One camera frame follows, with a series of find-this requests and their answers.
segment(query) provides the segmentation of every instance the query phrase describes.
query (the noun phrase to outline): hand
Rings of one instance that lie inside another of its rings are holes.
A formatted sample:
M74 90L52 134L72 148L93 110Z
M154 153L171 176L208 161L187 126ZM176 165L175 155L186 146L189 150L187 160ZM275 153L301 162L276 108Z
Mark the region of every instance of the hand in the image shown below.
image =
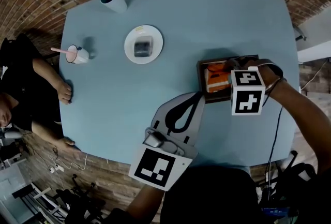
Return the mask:
M249 61L244 66L244 68L248 69L248 67L256 66L258 64L259 64L259 60ZM266 65L259 67L259 73L261 74L261 77L263 79L266 88L268 88L270 85L274 84L277 80L280 79L280 77L274 74L274 72Z
M78 148L74 147L74 141L68 138L62 138L54 142L54 145L61 149L62 151L80 153L81 151Z
M60 82L60 84L57 87L57 95L58 99L63 102L64 104L70 104L71 100L71 87L68 83L65 83L64 81Z

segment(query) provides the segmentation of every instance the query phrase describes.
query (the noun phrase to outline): light blue table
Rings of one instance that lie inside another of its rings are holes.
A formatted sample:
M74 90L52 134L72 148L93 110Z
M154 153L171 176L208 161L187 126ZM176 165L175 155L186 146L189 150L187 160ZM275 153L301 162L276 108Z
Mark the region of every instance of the light blue table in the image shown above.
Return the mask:
M298 87L295 39L284 0L126 1L123 14L99 0L67 14L61 48L76 44L92 53L87 64L60 58L60 70L73 85L72 104L61 104L63 130L82 151L131 163L158 107L199 89L196 63L201 59L258 54L277 63ZM164 46L155 61L137 65L125 56L124 40L143 24L159 28ZM260 116L231 116L229 101L207 104L197 162L268 162L279 110L272 99ZM283 111L273 160L288 156L294 128Z

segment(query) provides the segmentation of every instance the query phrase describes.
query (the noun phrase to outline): cable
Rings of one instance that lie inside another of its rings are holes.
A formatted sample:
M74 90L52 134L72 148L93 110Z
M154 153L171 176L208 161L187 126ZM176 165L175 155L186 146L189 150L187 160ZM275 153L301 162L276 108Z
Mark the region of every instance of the cable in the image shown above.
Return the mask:
M301 91L302 91L304 88L306 88L306 86L307 86L307 85L308 85L313 79L315 79L315 77L317 76L317 74L322 70L322 68L323 68L323 66L325 65L325 63L327 63L328 59L329 59L329 58L327 58L327 59L325 60L325 62L322 64L321 68L315 73L314 77L312 77L311 80L308 81L308 82L305 84L305 86L303 86L303 87L301 88Z
M76 166L77 166L79 169L81 169L82 171L84 171L85 168L86 168L86 160L87 160L87 156L88 156L88 153L86 153L86 157L85 157L85 165L84 165L84 169L83 169L83 168L81 168L79 165L77 165L77 164L74 163L74 162L72 162L72 163L70 164L70 167L68 167L68 166L65 165L65 163L64 163L63 161L61 161L60 159L57 159L58 155L57 155L57 157L56 157L55 160L53 159L53 157L52 157L51 155L48 155L48 157L54 162L55 165L57 165L57 161L60 161L60 162L63 163L63 165L64 165L65 167L67 167L68 170L71 169L72 165L76 165Z
M46 161L44 160L44 158L41 157L40 154L39 154L38 152L36 152L35 149L34 149L33 147L31 147L31 148L32 148L32 150L33 150L34 153L37 153L38 156L39 156L40 158L42 158L42 160L43 160L44 163L46 164L47 168L48 168L49 170L51 170L50 167L49 167L49 165L48 165L48 164L46 163ZM62 179L61 179L61 177L60 177L60 175L59 175L59 173L58 173L57 171L56 171L56 173L57 173L58 178L59 178L60 181L61 181L61 184L62 184L62 187L63 187L63 190L64 190L64 185L63 185Z
M276 133L275 133L275 139L273 142L273 146L271 149L271 153L270 153L270 157L269 157L269 161L268 161L268 165L265 168L265 175L268 171L268 200L270 200L270 171L271 171L271 159L274 153L274 148L275 148L275 144L276 144L276 140L277 140L277 134L278 134L278 127L279 127L279 121L280 121L280 116L281 116L281 112L283 111L283 106L281 107L280 111L279 111L279 115L278 115L278 120L277 120L277 127L276 127Z
M270 92L268 93L268 97L265 99L265 101L264 101L262 107L264 107L264 105L267 103L267 101L268 101L268 99L269 99L269 97L270 97L270 94L273 92L273 90L274 90L274 88L276 87L276 85L278 84L278 82L280 82L282 79L283 79L283 78L279 78L279 79L275 82L274 86L271 88Z
M58 150L57 150L57 147L52 148L52 150L53 150L54 154L56 155L56 158L55 158L55 166L57 166L57 163L56 163L56 160L57 160L57 158L58 158Z

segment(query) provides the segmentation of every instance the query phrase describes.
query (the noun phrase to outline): white cable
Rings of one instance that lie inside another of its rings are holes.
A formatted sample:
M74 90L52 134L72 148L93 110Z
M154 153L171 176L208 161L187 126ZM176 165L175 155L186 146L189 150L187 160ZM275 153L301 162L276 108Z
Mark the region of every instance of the white cable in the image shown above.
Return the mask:
M86 157L85 157L85 165L84 165L84 169L83 169L83 168L81 168L79 165L77 165L77 164L74 163L74 162L72 162L72 163L70 164L70 167L68 167L68 166L66 166L65 163L64 163L63 161L61 161L60 159L54 160L53 157L52 157L51 155L48 155L48 157L54 162L55 166L56 166L56 163L57 163L58 161L60 161L60 162L63 163L63 165L64 165L65 167L68 168L68 170L71 169L72 165L76 165L76 166L77 166L79 169L81 169L82 171L84 171L85 168L86 168L86 159L87 159L87 156L88 156L88 154L86 153Z
M322 70L323 66L325 65L325 63L326 63L327 61L328 61L328 58L327 58L326 61L323 63L323 65L321 66L321 68L319 69L319 71L315 73L314 77L312 77L312 79L311 79L309 82L307 82L307 83L305 84L305 86L303 86L303 87L301 88L301 91L302 91L304 88L306 88L306 86L307 86L307 85L308 85L313 79L315 79L315 77L316 77L317 74Z
M53 160L53 157L51 157L51 155L48 155L48 157L54 162L54 160ZM45 162L45 164L47 165L47 169L50 171L50 168L49 168L49 166L48 166L48 164L46 163L46 161L44 160L44 162ZM60 181L61 181L61 184L62 184L62 187L63 187L63 190L64 190L64 185L63 185L63 182L62 182L62 179L61 179L61 177L60 177L60 175L59 175L59 173L56 171L56 173L57 173L57 176L58 176L58 178L60 179Z

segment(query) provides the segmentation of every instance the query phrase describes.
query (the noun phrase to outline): floor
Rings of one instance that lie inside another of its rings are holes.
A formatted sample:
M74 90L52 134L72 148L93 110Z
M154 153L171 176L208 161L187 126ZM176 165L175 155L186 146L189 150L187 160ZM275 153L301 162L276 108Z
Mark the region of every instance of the floor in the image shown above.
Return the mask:
M323 62L324 61L321 60L299 66L301 87L314 76ZM330 71L331 64L325 64L318 76L316 76L303 91L303 93L323 109L329 117L331 117ZM33 181L40 189L45 189L50 186L52 188L50 192L51 195L55 194L54 190L56 189L70 189L73 186L71 177L73 174L76 174L78 176L77 182L83 188L88 188L91 182L96 184L92 196L106 201L104 212L107 214L115 207L126 208L142 186L141 183L128 176L129 165L109 161L93 155L87 156L84 171L73 165L71 170L65 168L64 172L59 171L59 173L51 174L48 167L54 166L54 162L48 155L51 155L55 159L55 154L52 151L53 146L40 140L33 134L26 135L24 140L28 145L31 156L28 158L27 162L21 163L19 167L24 177L27 180ZM299 152L296 163L306 162L317 168L315 155L298 129L295 133L292 149ZM70 163L75 161L80 167L84 168L85 157L85 153L75 157L68 153L59 153L59 159L67 166L70 166ZM253 179L255 181L263 179L264 170L265 165L251 167ZM159 213L153 222L159 223Z

